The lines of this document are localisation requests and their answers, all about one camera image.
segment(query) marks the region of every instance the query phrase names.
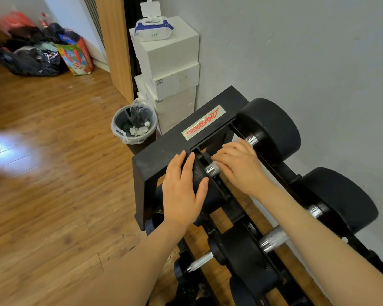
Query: wet wipes package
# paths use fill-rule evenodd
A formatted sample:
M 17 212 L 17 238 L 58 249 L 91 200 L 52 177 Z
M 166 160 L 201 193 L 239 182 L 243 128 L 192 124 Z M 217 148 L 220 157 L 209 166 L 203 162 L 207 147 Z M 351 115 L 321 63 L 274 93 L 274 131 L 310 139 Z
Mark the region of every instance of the wet wipes package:
M 160 3 L 148 0 L 140 8 L 144 18 L 136 23 L 134 37 L 143 42 L 167 39 L 174 28 L 161 16 Z

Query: life fitness logo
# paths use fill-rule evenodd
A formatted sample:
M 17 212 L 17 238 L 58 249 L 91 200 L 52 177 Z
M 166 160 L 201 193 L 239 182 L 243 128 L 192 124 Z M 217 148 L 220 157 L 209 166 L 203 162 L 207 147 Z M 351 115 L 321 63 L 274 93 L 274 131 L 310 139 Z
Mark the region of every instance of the life fitness logo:
M 225 110 L 218 105 L 214 109 L 212 109 L 207 115 L 205 115 L 202 119 L 200 119 L 198 122 L 191 125 L 189 128 L 184 130 L 182 132 L 184 138 L 186 140 L 191 139 L 194 137 L 197 133 L 202 131 L 204 128 L 207 128 L 211 123 L 213 123 L 215 120 L 217 120 L 219 117 L 223 116 L 225 114 Z

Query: left hand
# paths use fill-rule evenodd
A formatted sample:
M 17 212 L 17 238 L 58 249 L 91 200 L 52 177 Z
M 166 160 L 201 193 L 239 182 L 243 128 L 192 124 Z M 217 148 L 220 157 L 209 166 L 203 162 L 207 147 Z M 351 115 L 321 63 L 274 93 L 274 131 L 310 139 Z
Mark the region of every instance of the left hand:
M 192 169 L 195 155 L 189 155 L 182 171 L 185 157 L 186 152 L 182 151 L 170 161 L 162 186 L 164 221 L 179 224 L 183 234 L 199 216 L 209 182 L 208 177 L 203 178 L 194 194 Z

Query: red bag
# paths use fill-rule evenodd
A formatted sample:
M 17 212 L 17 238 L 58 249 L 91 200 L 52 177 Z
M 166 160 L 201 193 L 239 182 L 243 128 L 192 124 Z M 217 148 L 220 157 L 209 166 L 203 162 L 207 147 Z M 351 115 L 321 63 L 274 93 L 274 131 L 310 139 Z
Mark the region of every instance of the red bag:
M 36 25 L 23 13 L 12 11 L 8 15 L 0 17 L 0 29 L 9 31 L 12 28 L 19 28 L 24 26 L 35 27 Z

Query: wooden floor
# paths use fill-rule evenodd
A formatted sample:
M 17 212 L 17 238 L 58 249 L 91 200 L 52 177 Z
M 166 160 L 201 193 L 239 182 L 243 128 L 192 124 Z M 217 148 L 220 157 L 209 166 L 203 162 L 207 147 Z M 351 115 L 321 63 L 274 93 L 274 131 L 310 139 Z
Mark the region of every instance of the wooden floor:
M 68 298 L 119 260 L 145 233 L 134 220 L 132 154 L 111 133 L 126 100 L 109 73 L 18 77 L 0 67 L 0 305 L 69 305 Z M 234 191 L 262 232 L 271 229 L 249 197 Z M 230 226 L 221 211 L 214 220 Z M 201 228 L 186 240 L 196 257 L 208 250 Z M 287 247 L 281 259 L 316 305 L 330 305 Z M 151 305 L 176 290 L 168 259 Z M 230 273 L 203 267 L 222 305 L 232 305 Z M 286 305 L 278 291 L 272 305 Z

